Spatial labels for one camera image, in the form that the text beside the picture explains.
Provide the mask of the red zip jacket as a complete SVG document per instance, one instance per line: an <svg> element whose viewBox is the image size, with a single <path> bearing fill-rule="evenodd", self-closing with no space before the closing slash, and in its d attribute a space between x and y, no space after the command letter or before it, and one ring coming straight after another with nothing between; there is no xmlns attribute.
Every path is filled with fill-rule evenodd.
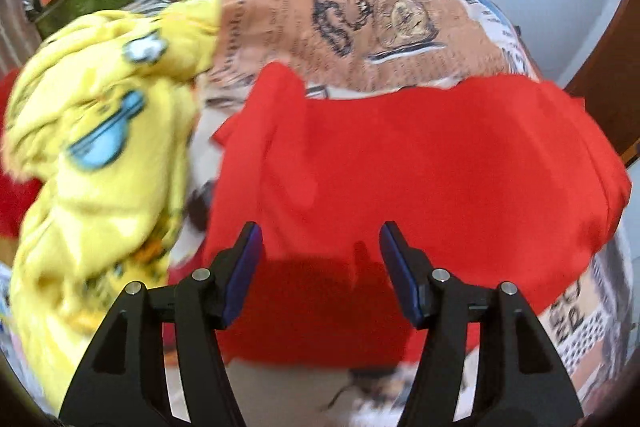
<svg viewBox="0 0 640 427"><path fill-rule="evenodd" d="M474 77L359 100L308 98L266 66L213 134L210 261L246 222L264 250L227 360L393 366L424 336L402 315L378 233L387 221L462 281L512 281L542 311L614 235L631 183L586 112L549 81Z"/></svg>

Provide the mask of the red fluffy garment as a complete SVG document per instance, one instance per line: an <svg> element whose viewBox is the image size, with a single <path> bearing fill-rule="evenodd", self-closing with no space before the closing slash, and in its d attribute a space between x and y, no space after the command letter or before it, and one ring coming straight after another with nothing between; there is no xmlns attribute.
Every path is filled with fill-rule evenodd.
<svg viewBox="0 0 640 427"><path fill-rule="evenodd" d="M11 69L1 79L1 131L4 131L4 113L8 104L14 82L20 73L18 68ZM42 187L42 182L30 179L25 182L14 181L1 169L0 180L0 230L2 237L17 239L28 208L35 202Z"/></svg>

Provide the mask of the yellow cartoon fleece blanket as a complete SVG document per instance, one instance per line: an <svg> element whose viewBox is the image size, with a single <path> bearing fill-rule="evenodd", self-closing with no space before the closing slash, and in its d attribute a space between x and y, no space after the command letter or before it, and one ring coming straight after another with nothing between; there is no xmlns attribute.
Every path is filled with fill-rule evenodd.
<svg viewBox="0 0 640 427"><path fill-rule="evenodd" d="M152 16L84 15L44 40L15 81L2 164L41 187L18 236L12 326L53 410L124 287L167 283L194 82L212 64L221 8L179 0Z"/></svg>

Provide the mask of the brown wooden door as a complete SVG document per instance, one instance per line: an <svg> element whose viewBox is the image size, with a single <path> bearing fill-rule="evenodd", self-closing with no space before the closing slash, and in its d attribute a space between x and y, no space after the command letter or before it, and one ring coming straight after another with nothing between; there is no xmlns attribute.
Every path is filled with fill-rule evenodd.
<svg viewBox="0 0 640 427"><path fill-rule="evenodd" d="M620 2L602 38L565 91L584 100L586 111L626 166L639 158L639 0Z"/></svg>

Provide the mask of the striped red gold curtain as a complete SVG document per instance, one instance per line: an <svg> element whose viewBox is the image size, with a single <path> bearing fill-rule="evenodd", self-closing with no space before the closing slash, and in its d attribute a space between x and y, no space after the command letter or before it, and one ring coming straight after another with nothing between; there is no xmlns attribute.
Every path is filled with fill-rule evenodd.
<svg viewBox="0 0 640 427"><path fill-rule="evenodd" d="M38 49L41 38L25 15L23 0L1 0L0 30L0 70L4 76L24 66Z"/></svg>

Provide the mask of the newspaper print bed quilt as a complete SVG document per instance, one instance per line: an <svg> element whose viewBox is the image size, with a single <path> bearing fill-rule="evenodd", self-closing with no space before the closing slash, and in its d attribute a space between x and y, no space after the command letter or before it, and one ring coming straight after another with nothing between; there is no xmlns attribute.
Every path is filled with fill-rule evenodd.
<svg viewBox="0 0 640 427"><path fill-rule="evenodd" d="M198 182L186 233L203 246L222 152L214 132L244 107L262 70L279 63L308 98L359 100L411 87L449 89L465 79L540 77L518 30L490 0L224 0L222 38L203 88L207 103L193 154ZM434 309L385 230L378 247L402 315L424 336L420 357L393 366L319 367L241 359L229 365L246 420L262 425L390 426L405 406L426 335L412 325ZM620 222L587 268L534 310L585 412L608 394L626 355L631 274Z"/></svg>

